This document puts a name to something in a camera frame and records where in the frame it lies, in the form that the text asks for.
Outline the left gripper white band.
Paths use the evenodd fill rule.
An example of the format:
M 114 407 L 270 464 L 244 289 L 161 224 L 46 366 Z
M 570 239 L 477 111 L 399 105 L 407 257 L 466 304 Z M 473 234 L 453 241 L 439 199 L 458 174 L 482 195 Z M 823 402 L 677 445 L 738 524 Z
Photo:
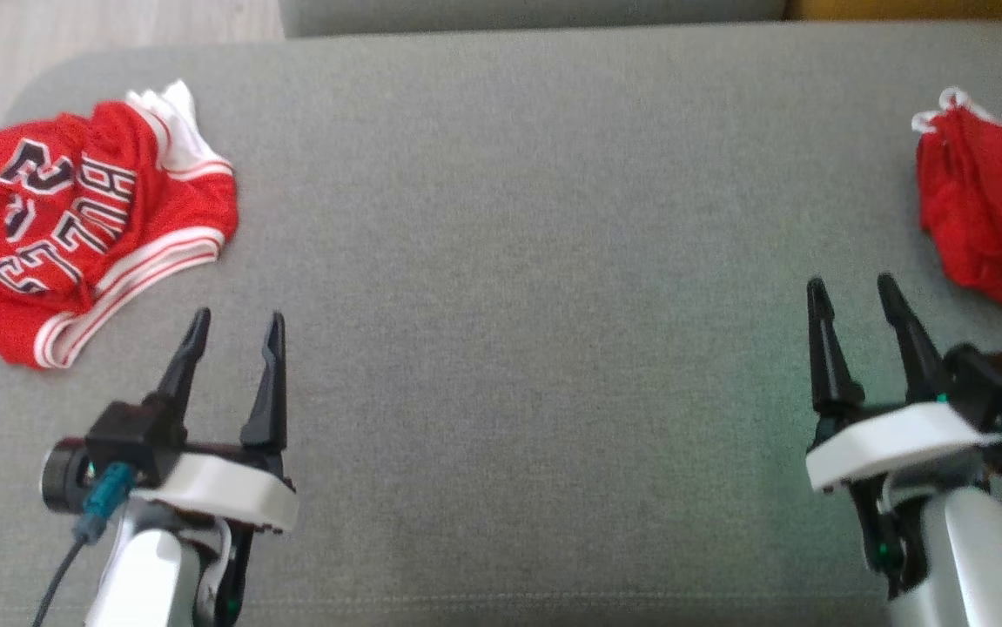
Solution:
M 173 412 L 185 412 L 212 314 L 199 308 L 158 383 Z M 261 347 L 263 370 L 243 448 L 280 454 L 288 446 L 286 321 L 273 311 Z M 285 533 L 299 499 L 287 479 L 207 453 L 183 453 L 155 489 L 128 501 L 128 624 L 234 626 L 245 607 L 257 533 Z

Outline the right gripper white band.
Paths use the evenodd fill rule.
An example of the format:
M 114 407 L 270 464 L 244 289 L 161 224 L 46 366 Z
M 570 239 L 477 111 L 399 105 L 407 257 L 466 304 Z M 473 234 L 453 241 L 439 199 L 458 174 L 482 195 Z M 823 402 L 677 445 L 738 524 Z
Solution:
M 868 569 L 890 603 L 1002 603 L 1002 503 L 990 477 L 1002 431 L 973 426 L 950 402 L 951 376 L 893 274 L 876 278 L 911 404 L 843 417 L 865 401 L 851 376 L 822 278 L 806 286 L 812 408 L 822 420 L 804 464 L 819 493 L 845 489 Z

